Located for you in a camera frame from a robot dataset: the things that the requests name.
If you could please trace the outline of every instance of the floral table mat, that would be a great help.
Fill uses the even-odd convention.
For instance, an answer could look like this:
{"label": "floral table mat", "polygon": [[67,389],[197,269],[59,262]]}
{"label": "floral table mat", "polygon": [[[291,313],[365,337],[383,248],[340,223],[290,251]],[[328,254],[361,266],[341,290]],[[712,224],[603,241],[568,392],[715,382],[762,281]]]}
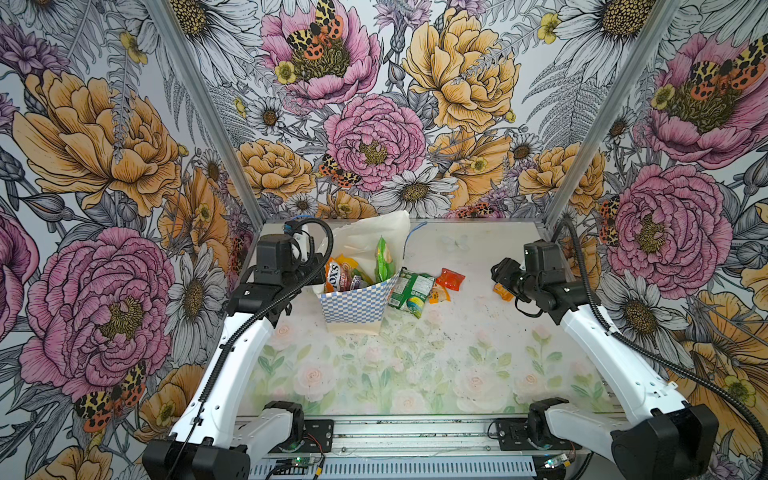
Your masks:
{"label": "floral table mat", "polygon": [[307,415],[526,413],[531,401],[551,396],[615,411],[564,331],[492,292],[491,266],[522,261],[523,243],[537,239],[532,223],[419,229],[404,265],[432,275],[446,267],[466,279],[451,302],[427,304],[421,319],[387,307],[378,336],[328,333],[317,298],[301,293],[262,351],[239,414],[257,415],[277,399],[303,404]]}

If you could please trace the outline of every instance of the wall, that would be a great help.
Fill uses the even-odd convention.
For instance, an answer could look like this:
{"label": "wall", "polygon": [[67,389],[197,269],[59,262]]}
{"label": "wall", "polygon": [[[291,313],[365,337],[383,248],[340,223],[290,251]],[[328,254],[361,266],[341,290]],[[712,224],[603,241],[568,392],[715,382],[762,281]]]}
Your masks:
{"label": "wall", "polygon": [[0,476],[146,478],[253,228],[141,2],[0,14]]}
{"label": "wall", "polygon": [[[624,335],[710,379],[766,424],[768,5],[759,3],[682,4],[670,42],[606,133],[600,206],[566,214]],[[686,33],[671,31],[684,25]],[[744,55],[756,67],[730,75],[746,83],[704,81],[707,67],[717,73],[750,44]],[[746,423],[707,390],[658,371],[720,420],[703,478],[753,478],[760,448]]]}
{"label": "wall", "polygon": [[654,2],[333,0],[341,34],[307,59],[326,3],[262,2],[251,56],[181,22],[268,217],[540,217]]}

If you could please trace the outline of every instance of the green snack bag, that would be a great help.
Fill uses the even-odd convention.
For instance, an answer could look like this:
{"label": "green snack bag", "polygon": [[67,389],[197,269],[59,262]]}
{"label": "green snack bag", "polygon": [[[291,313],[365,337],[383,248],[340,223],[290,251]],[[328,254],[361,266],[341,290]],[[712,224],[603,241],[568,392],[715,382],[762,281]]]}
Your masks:
{"label": "green snack bag", "polygon": [[395,261],[386,246],[384,237],[379,238],[379,244],[376,246],[376,283],[381,283],[392,278],[395,274]]}
{"label": "green snack bag", "polygon": [[406,269],[400,270],[389,305],[397,309],[408,310],[416,318],[422,318],[424,302],[432,291],[435,277],[426,273],[412,273]]}

